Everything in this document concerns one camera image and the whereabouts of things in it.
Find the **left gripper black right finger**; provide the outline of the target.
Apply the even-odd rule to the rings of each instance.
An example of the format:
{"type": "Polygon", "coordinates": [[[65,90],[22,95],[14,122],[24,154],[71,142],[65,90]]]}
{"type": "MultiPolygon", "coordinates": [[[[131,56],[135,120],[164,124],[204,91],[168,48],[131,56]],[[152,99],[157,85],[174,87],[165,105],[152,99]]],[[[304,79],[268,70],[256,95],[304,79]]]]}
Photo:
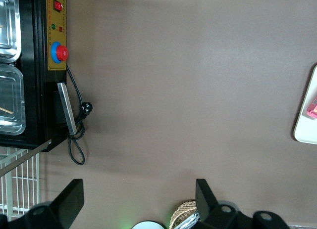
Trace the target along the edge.
{"type": "Polygon", "coordinates": [[[256,211],[248,217],[228,203],[219,203],[205,179],[196,180],[197,229],[288,229],[276,213],[256,211]]]}

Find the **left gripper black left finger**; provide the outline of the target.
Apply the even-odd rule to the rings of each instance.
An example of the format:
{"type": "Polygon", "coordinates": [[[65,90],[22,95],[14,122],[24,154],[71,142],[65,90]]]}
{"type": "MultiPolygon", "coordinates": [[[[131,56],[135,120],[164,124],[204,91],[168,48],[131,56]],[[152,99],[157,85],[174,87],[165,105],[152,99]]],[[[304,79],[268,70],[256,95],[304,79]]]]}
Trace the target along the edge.
{"type": "Polygon", "coordinates": [[[0,216],[2,229],[68,229],[84,206],[84,184],[82,179],[72,180],[52,201],[40,203],[24,216],[9,221],[0,216]]]}

